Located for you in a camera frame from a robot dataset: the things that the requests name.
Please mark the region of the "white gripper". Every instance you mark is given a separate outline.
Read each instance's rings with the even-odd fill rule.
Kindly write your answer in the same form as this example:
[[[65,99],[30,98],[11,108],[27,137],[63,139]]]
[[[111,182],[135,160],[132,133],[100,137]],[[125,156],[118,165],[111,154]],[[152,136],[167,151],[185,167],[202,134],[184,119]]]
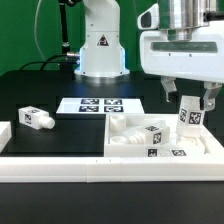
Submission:
[[[142,69],[162,76],[166,101],[176,100],[174,77],[207,81],[200,109],[214,110],[224,83],[224,12],[215,3],[155,3],[137,23]]]

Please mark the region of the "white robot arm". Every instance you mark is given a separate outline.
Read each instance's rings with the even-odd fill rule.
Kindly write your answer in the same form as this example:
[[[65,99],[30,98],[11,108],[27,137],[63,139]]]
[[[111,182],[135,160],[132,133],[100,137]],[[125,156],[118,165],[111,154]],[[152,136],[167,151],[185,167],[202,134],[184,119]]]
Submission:
[[[120,45],[120,8],[115,0],[83,0],[85,43],[75,73],[94,81],[129,73]],[[137,18],[140,62],[158,75],[167,97],[176,93],[177,78],[201,80],[206,89],[200,106],[215,108],[224,85],[224,12],[216,0],[157,0]]]

